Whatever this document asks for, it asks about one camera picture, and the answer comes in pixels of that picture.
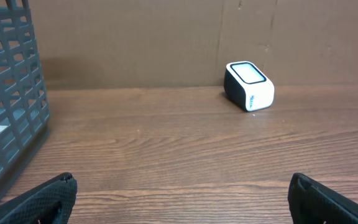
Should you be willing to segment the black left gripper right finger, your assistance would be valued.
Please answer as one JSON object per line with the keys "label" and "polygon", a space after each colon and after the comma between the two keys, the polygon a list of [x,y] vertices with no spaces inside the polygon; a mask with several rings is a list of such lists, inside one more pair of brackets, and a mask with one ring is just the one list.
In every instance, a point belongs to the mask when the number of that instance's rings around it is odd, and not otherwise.
{"label": "black left gripper right finger", "polygon": [[293,223],[358,223],[358,203],[302,173],[295,173],[288,188]]}

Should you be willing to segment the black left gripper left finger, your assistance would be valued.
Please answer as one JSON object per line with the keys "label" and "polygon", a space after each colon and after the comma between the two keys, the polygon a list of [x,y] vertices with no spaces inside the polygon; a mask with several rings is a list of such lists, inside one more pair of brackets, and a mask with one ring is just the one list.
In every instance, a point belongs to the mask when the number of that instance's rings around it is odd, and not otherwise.
{"label": "black left gripper left finger", "polygon": [[0,223],[66,224],[75,205],[77,181],[69,172],[0,205]]}

